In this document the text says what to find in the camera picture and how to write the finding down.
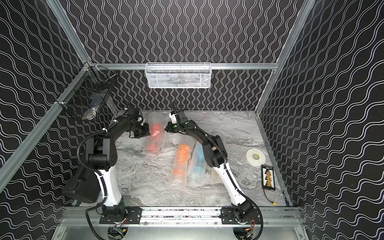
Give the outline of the red wine glass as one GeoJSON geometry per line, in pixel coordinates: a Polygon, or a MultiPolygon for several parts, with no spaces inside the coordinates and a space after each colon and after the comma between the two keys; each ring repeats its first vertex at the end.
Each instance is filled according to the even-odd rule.
{"type": "Polygon", "coordinates": [[[160,152],[164,140],[164,127],[161,124],[152,124],[150,126],[150,136],[147,141],[146,150],[150,154],[160,152]]]}

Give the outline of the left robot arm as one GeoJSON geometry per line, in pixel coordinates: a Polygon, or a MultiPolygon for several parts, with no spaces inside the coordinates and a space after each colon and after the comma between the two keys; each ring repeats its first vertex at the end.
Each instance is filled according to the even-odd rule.
{"type": "Polygon", "coordinates": [[[79,164],[92,171],[98,180],[102,200],[96,208],[102,209],[104,218],[117,224],[128,218],[124,199],[118,188],[115,168],[118,161],[116,140],[123,133],[129,133],[134,139],[150,135],[149,124],[145,122],[140,109],[124,110],[108,127],[84,138],[76,153],[79,164]]]}

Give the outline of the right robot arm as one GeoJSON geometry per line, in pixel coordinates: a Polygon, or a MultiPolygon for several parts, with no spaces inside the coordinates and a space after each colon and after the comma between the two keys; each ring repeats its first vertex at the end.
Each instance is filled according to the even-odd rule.
{"type": "Polygon", "coordinates": [[[196,122],[189,120],[183,110],[172,110],[171,119],[165,131],[194,138],[202,145],[205,161],[223,182],[234,208],[233,219],[239,223],[254,220],[256,225],[263,223],[259,206],[251,200],[237,183],[228,162],[228,153],[220,136],[213,136],[201,129],[196,122]]]}

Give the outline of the orange glass in bubble wrap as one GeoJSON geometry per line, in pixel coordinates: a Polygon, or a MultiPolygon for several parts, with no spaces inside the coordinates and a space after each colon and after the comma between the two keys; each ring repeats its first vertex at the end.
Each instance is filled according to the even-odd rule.
{"type": "Polygon", "coordinates": [[[188,182],[188,165],[192,158],[196,140],[190,136],[182,136],[176,151],[169,183],[172,186],[184,187],[188,182]]]}

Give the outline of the blue glass in bubble wrap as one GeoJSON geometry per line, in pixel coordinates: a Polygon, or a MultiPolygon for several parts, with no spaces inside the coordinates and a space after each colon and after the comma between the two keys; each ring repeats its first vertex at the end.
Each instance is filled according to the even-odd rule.
{"type": "Polygon", "coordinates": [[[206,183],[206,168],[207,163],[203,146],[200,143],[196,143],[187,174],[188,185],[191,188],[198,188],[206,183]]]}

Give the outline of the yellow glass in bubble wrap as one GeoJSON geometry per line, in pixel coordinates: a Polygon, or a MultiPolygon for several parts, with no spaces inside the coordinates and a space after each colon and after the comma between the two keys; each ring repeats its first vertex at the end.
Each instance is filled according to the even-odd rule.
{"type": "Polygon", "coordinates": [[[212,185],[222,185],[223,184],[220,175],[213,168],[211,168],[210,181],[211,181],[212,185]]]}

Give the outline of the black plastic case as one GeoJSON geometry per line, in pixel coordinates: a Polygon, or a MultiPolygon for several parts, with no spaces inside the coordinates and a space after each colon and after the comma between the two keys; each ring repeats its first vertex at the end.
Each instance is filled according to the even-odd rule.
{"type": "Polygon", "coordinates": [[[86,204],[96,203],[101,192],[99,180],[95,173],[82,166],[73,178],[70,178],[62,190],[62,194],[73,200],[86,204]]]}

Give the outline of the white tape roll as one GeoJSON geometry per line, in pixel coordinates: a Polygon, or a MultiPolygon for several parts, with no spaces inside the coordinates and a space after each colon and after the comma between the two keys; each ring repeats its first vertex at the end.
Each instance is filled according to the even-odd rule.
{"type": "Polygon", "coordinates": [[[266,156],[259,149],[249,149],[246,152],[246,159],[251,166],[260,167],[266,163],[266,156]]]}

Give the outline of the black box with orange parts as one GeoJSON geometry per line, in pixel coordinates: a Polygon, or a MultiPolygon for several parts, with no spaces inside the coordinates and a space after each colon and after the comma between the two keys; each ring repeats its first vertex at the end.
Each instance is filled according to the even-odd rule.
{"type": "Polygon", "coordinates": [[[275,173],[272,166],[261,165],[262,171],[262,188],[264,190],[275,191],[275,173]]]}

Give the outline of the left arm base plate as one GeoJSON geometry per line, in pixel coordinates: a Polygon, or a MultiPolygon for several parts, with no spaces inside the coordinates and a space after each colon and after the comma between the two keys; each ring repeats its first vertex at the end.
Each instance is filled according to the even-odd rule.
{"type": "Polygon", "coordinates": [[[99,223],[104,225],[112,224],[139,224],[142,217],[143,209],[140,207],[125,207],[125,210],[109,210],[108,213],[103,213],[99,223]]]}

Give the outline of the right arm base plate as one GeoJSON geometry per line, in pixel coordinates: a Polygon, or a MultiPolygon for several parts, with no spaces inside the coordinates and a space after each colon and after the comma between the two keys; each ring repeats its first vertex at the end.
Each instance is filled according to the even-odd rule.
{"type": "Polygon", "coordinates": [[[249,225],[260,225],[261,213],[258,209],[253,208],[247,212],[242,213],[240,210],[230,207],[223,207],[220,210],[219,218],[223,225],[232,224],[249,224],[249,225]]]}

